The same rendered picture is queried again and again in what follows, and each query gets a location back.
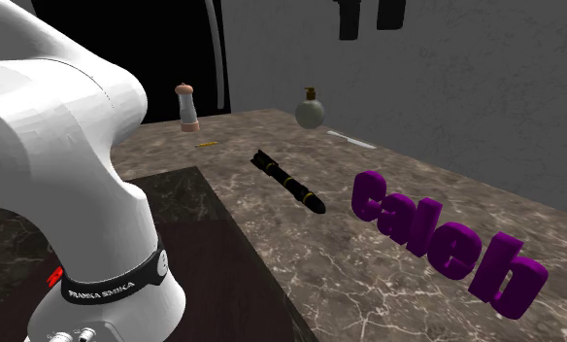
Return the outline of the dark marble robot stand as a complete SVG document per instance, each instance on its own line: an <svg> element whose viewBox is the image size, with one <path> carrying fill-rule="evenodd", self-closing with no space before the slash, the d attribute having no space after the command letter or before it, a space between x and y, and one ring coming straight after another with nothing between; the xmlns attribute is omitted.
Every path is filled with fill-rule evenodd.
<svg viewBox="0 0 567 342"><path fill-rule="evenodd" d="M137 178L186 294L166 342L318 342L200 170ZM0 342L22 342L58 259L26 218L0 209Z"/></svg>

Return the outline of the clear pink-capped pepper grinder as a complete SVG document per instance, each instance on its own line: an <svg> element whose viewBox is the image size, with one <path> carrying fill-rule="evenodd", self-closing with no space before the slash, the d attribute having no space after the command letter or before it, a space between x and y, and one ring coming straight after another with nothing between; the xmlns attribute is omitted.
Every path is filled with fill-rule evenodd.
<svg viewBox="0 0 567 342"><path fill-rule="evenodd" d="M200 125L194 108L192 86L186 84L177 85L175 92L179 98L181 130L183 132L199 131Z"/></svg>

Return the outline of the round grey soap dispenser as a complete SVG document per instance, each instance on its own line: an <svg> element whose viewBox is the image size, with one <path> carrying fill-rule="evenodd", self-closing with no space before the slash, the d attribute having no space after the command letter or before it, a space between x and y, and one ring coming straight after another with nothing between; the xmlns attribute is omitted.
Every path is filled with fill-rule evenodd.
<svg viewBox="0 0 567 342"><path fill-rule="evenodd" d="M306 100L296 107L295 119L305 129L316 129L324 122L323 105L317 100L313 87L306 87Z"/></svg>

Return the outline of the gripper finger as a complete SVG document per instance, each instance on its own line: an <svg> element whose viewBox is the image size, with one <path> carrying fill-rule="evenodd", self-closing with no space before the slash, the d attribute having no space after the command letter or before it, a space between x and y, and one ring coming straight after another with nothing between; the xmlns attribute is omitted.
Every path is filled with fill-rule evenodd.
<svg viewBox="0 0 567 342"><path fill-rule="evenodd" d="M406 0L379 0L378 30L397 30L403 27Z"/></svg>
<svg viewBox="0 0 567 342"><path fill-rule="evenodd" d="M353 41L358 38L361 0L332 0L339 6L339 39Z"/></svg>

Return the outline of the white knife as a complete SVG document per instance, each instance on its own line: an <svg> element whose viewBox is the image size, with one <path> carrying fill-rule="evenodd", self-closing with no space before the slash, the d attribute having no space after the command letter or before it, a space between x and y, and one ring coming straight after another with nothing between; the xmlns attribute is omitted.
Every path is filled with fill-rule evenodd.
<svg viewBox="0 0 567 342"><path fill-rule="evenodd" d="M340 134L340 133L335 132L335 131L332 131L332 130L328 130L328 131L326 132L326 134L331 135L331 136L335 136L335 137L339 137L339 138L341 138L341 139L345 139L347 142L352 143L352 144L354 144L354 145L356 145L356 146L359 146L359 147L363 147L363 148L371 149L371 150L376 149L375 146L372 146L372 145L367 144L367 143L364 143L364 142L362 142L362 141L353 139L353 138L351 138L351 137L345 136L345 135L343 135L343 134Z"/></svg>

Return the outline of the black pen with yellow bands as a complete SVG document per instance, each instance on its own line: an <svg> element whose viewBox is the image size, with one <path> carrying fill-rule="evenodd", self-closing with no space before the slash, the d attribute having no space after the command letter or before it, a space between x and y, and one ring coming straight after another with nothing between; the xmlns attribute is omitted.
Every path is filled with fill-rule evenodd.
<svg viewBox="0 0 567 342"><path fill-rule="evenodd" d="M250 162L266 175L274 178L309 210L320 215L326 213L325 204L307 187L283 171L278 162L265 152L258 150Z"/></svg>

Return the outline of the purple block letter sign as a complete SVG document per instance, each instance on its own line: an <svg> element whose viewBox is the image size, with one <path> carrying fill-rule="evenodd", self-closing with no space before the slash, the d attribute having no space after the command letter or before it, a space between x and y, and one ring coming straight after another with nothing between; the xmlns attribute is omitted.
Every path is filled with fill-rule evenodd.
<svg viewBox="0 0 567 342"><path fill-rule="evenodd" d="M541 263L518 254L522 241L499 231L483 251L480 236L470 227L459 222L437 225L440 202L388 194L385 179L375 171L355 176L351 207L361 220L376 221L380 233L416 257L426 256L445 277L462 280L474 273L468 292L505 318L519 319L549 277Z"/></svg>

